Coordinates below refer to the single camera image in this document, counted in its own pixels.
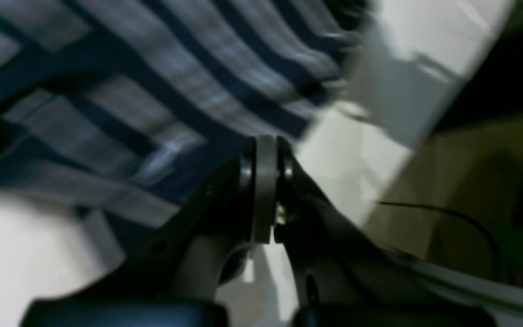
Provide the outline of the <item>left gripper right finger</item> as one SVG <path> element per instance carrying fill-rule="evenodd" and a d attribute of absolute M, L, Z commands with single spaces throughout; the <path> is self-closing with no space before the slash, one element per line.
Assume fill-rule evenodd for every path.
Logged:
<path fill-rule="evenodd" d="M 300 308 L 294 327 L 523 327 L 523 290 L 384 251 L 276 139 L 276 197 Z"/>

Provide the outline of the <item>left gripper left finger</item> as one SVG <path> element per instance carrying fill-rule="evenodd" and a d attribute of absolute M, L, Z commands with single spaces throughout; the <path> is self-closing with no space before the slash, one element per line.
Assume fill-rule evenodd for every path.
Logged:
<path fill-rule="evenodd" d="M 136 253 L 100 281 L 32 302 L 23 327 L 228 327 L 220 284 L 252 244 L 255 139 L 214 172 Z"/>

